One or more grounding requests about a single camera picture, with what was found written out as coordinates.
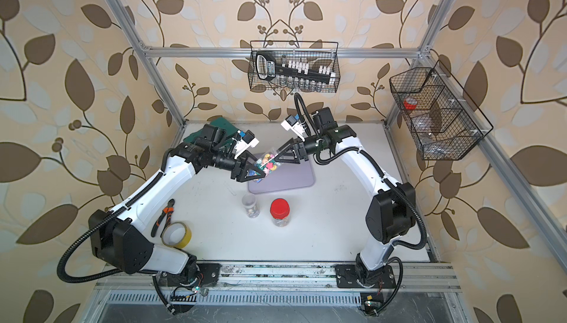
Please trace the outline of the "aluminium frame post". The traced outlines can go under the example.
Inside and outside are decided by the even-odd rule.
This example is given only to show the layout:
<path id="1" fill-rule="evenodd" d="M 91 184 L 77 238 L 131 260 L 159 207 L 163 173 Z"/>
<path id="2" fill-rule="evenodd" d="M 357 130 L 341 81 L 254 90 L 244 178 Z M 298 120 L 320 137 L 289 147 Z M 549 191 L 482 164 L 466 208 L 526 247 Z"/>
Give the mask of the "aluminium frame post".
<path id="1" fill-rule="evenodd" d="M 411 59 L 410 67 L 432 67 L 435 60 L 431 57 L 434 43 L 441 32 L 441 27 L 449 16 L 456 0 L 440 0 L 428 23 L 425 35 L 417 48 L 374 49 L 378 58 Z"/>

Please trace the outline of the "lilac plastic tray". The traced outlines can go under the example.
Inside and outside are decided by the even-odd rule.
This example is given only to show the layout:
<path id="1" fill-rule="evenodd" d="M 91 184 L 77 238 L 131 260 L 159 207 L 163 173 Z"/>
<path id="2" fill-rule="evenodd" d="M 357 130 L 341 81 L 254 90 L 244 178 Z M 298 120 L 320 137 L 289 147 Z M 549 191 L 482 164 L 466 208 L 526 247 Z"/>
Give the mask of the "lilac plastic tray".
<path id="1" fill-rule="evenodd" d="M 265 178 L 248 183 L 250 193 L 259 195 L 298 190 L 315 185 L 315 173 L 309 161 L 300 164 L 273 163 L 275 170 L 268 169 Z"/>

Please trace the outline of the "red lidded jar in basket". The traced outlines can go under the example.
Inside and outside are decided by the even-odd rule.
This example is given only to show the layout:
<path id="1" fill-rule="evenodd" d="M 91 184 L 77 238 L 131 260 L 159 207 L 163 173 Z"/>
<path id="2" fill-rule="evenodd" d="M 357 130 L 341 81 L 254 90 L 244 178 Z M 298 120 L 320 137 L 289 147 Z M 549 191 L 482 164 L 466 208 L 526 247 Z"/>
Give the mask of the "red lidded jar in basket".
<path id="1" fill-rule="evenodd" d="M 413 97 L 407 97 L 403 101 L 403 107 L 407 111 L 413 111 L 417 108 L 419 102 Z"/>

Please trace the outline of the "open clear jar of candies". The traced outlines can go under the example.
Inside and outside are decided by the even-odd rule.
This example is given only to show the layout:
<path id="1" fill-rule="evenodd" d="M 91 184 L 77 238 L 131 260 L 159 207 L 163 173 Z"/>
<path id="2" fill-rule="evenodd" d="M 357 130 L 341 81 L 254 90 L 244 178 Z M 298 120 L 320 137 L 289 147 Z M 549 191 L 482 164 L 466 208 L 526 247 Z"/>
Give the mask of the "open clear jar of candies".
<path id="1" fill-rule="evenodd" d="M 242 205 L 246 210 L 246 214 L 249 218 L 257 218 L 260 214 L 258 208 L 257 199 L 254 194 L 249 193 L 243 196 Z"/>

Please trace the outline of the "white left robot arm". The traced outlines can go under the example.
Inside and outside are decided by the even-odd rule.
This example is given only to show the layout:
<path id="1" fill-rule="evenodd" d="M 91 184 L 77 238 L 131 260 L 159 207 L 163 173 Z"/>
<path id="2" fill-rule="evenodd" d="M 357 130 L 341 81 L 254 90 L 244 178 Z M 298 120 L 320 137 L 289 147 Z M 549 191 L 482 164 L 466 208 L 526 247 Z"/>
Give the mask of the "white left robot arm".
<path id="1" fill-rule="evenodd" d="M 233 180 L 241 183 L 266 176 L 249 152 L 235 158 L 215 148 L 195 144 L 182 143 L 170 148 L 158 171 L 142 187 L 109 211 L 97 210 L 91 215 L 88 231 L 59 260 L 58 278 L 65 283 L 87 283 L 120 272 L 162 272 L 174 276 L 182 286 L 193 284 L 200 277 L 196 257 L 182 249 L 151 242 L 146 230 L 155 224 L 158 212 L 165 208 L 178 188 L 207 167 L 227 170 Z M 83 277 L 67 273 L 66 264 L 85 241 L 91 243 L 96 258 L 112 265 L 111 270 Z"/>

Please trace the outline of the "green plastic block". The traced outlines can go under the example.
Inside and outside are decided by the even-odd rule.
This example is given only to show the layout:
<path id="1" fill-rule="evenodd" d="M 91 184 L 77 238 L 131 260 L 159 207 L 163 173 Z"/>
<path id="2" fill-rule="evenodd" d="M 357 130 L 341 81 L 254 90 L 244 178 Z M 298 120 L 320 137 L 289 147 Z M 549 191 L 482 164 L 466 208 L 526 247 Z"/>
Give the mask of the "green plastic block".
<path id="1" fill-rule="evenodd" d="M 222 116 L 215 117 L 212 122 L 205 124 L 198 131 L 186 136 L 184 143 L 194 144 L 198 139 L 205 140 L 212 145 L 227 141 L 234 137 L 239 129 Z"/>

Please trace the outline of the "clear jar of star candies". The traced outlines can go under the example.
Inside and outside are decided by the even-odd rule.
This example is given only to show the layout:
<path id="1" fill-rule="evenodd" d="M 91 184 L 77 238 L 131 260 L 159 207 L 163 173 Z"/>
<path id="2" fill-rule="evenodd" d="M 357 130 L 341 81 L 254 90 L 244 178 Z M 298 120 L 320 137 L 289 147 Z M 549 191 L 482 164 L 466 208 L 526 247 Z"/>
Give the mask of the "clear jar of star candies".
<path id="1" fill-rule="evenodd" d="M 278 152 L 276 149 L 269 149 L 266 153 L 263 153 L 262 155 L 257 157 L 254 165 L 257 168 L 261 169 L 265 173 L 265 175 L 269 175 L 279 169 L 282 165 L 281 162 L 276 161 L 277 156 Z"/>

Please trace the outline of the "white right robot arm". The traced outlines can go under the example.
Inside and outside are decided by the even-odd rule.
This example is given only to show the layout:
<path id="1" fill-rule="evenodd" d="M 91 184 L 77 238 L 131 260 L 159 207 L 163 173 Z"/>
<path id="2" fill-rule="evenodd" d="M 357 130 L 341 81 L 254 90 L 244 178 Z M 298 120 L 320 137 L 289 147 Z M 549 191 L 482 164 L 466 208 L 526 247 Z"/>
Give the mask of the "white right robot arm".
<path id="1" fill-rule="evenodd" d="M 312 156 L 316 164 L 326 166 L 340 159 L 372 197 L 365 217 L 370 237 L 354 264 L 358 286 L 373 288 L 379 283 L 388 273 L 396 247 L 416 251 L 425 248 L 427 230 L 416 209 L 415 188 L 388 175 L 364 149 L 350 126 L 333 124 L 330 128 L 319 128 L 311 136 L 300 122 L 291 125 L 284 121 L 281 126 L 296 137 L 278 149 L 278 162 L 299 164 Z"/>

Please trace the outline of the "orange black pliers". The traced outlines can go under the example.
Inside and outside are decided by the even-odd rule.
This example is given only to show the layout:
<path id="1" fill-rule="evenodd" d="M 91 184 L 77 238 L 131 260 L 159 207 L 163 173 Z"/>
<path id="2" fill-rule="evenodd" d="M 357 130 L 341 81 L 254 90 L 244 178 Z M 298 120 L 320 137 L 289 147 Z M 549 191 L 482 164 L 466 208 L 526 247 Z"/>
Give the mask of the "orange black pliers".
<path id="1" fill-rule="evenodd" d="M 164 209 L 162 210 L 159 218 L 155 221 L 151 229 L 151 237 L 156 237 L 157 231 L 162 223 L 167 227 L 171 223 L 171 217 L 174 212 L 175 200 L 170 199 Z"/>

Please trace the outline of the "yellow tape roll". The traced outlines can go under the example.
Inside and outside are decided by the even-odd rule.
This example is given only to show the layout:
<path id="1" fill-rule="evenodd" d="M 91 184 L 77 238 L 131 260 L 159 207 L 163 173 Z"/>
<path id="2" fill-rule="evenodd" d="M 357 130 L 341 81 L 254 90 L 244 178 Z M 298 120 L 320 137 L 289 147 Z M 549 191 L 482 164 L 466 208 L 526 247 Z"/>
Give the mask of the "yellow tape roll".
<path id="1" fill-rule="evenodd" d="M 161 235 L 162 244 L 175 249 L 184 249 L 192 239 L 192 231 L 183 222 L 168 224 Z"/>

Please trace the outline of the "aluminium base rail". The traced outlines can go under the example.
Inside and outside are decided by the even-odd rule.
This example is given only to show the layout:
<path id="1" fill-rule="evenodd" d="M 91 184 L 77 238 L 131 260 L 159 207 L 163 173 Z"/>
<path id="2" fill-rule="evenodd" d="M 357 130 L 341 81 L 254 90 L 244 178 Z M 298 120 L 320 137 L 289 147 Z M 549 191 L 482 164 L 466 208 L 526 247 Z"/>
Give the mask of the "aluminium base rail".
<path id="1" fill-rule="evenodd" d="M 389 265 L 375 284 L 362 284 L 349 262 L 201 262 L 204 278 L 192 288 L 161 274 L 119 274 L 99 281 L 95 288 L 109 304 L 161 304 L 161 296 L 175 305 L 328 306 L 357 307 L 370 296 L 398 293 L 461 293 L 453 267 L 429 262 Z"/>

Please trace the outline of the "red lidded clear jar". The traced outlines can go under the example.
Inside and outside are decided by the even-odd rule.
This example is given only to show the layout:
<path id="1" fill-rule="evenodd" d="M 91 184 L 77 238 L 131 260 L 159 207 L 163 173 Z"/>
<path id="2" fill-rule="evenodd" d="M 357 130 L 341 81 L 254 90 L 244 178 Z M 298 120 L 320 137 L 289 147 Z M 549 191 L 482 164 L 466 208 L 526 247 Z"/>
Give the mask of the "red lidded clear jar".
<path id="1" fill-rule="evenodd" d="M 289 223 L 290 205 L 283 198 L 275 199 L 270 206 L 270 215 L 276 226 L 283 227 Z"/>

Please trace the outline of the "black socket set holder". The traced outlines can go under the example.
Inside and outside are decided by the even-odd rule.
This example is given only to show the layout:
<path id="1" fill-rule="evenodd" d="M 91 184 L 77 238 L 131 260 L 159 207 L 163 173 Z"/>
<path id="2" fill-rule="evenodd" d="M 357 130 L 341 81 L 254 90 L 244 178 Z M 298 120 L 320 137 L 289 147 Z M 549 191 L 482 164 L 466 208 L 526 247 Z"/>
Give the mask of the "black socket set holder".
<path id="1" fill-rule="evenodd" d="M 249 72 L 265 82 L 280 84 L 285 81 L 289 84 L 289 80 L 298 79 L 316 85 L 335 85 L 340 80 L 334 60 L 315 59 L 311 64 L 306 58 L 294 55 L 294 51 L 288 54 L 287 51 L 261 50 L 252 53 L 250 62 L 252 69 Z"/>

